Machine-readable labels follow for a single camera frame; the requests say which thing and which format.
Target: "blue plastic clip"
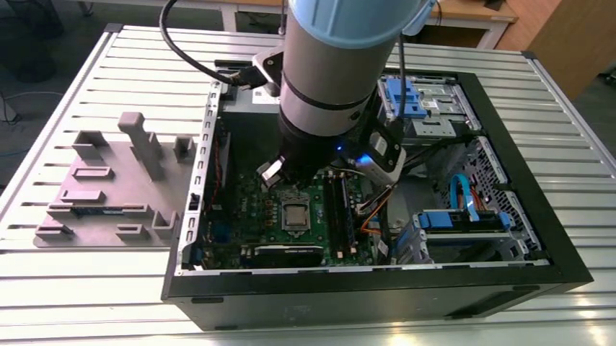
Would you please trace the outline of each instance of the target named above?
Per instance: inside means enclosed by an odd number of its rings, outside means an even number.
[[[459,183],[463,185],[463,194],[464,194],[464,208],[469,211],[471,221],[479,221],[480,216],[475,209],[473,195],[471,194],[471,183],[469,178],[464,174],[456,174],[452,177],[452,182],[449,184],[449,202],[452,203],[452,208],[459,209]]]
[[[418,118],[424,119],[428,117],[428,110],[424,109],[420,103],[420,92],[414,89],[413,82],[406,81],[406,90],[401,90],[401,80],[400,78],[388,78],[388,97],[394,104],[394,112],[400,113],[398,109],[401,106],[401,95],[402,92],[406,92],[406,106],[405,113],[400,115],[404,118]]]

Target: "aluminum table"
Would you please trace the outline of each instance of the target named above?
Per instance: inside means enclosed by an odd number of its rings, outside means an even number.
[[[170,30],[213,67],[279,45],[273,35]],[[485,318],[202,333],[161,303],[167,249],[38,249],[36,225],[76,157],[79,130],[127,141],[122,112],[159,141],[197,136],[210,78],[157,28],[108,26],[0,197],[0,342],[124,345],[615,345],[616,162],[541,64],[516,52],[409,45],[408,68],[475,73],[545,191],[595,282]],[[389,60],[397,68],[397,54]]]

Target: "black cable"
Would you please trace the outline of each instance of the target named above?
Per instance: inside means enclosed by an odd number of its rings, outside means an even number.
[[[402,166],[401,175],[405,175],[406,173],[410,172],[412,169],[420,166],[425,162],[426,156],[434,155],[439,150],[447,148],[448,146],[452,146],[453,144],[461,144],[461,143],[471,142],[476,137],[477,137],[476,135],[467,134],[456,138],[443,139],[437,143],[432,144],[429,147],[422,149],[418,153],[412,155],[405,160],[405,165]]]
[[[22,120],[22,118],[20,118],[19,115],[16,115],[16,117],[15,117],[12,120],[8,120],[8,115],[7,115],[7,113],[8,113],[8,111],[7,111],[7,99],[4,98],[4,93],[2,92],[2,90],[0,90],[0,99],[2,99],[2,107],[4,108],[4,109],[2,110],[2,113],[3,113],[3,115],[4,115],[4,120],[3,120],[3,122],[7,123],[10,126],[14,126],[14,125],[16,125],[16,124],[19,123],[19,121]]]
[[[401,61],[401,103],[397,109],[397,117],[405,116],[406,106],[406,63],[405,63],[405,35],[401,34],[397,38],[397,53],[400,54]]]
[[[175,45],[174,41],[171,40],[170,33],[167,32],[167,17],[170,15],[171,7],[174,7],[178,0],[170,0],[165,6],[163,10],[161,11],[161,17],[158,21],[158,26],[161,29],[161,34],[163,35],[163,40],[166,44],[170,46],[171,50],[178,54],[178,56],[185,59],[187,63],[193,65],[201,72],[207,74],[211,78],[221,81],[222,83],[227,83],[231,85],[239,85],[239,82],[229,78],[227,76],[219,74],[218,72],[213,71],[210,68],[205,67],[194,58],[191,58],[179,47]]]
[[[389,265],[392,263],[392,232],[389,229],[389,220],[388,220],[388,202],[385,202],[381,210],[378,211],[378,221],[381,228],[381,240],[385,245],[388,245],[388,256],[385,257],[384,263],[380,265]]]
[[[436,26],[440,27],[443,23],[443,7],[441,2],[436,0],[436,6],[439,7],[439,16],[436,18]]]
[[[282,0],[281,3],[282,3],[281,5],[281,31],[278,32],[278,34],[285,36],[285,34],[288,33],[288,28],[285,24],[285,0]]]

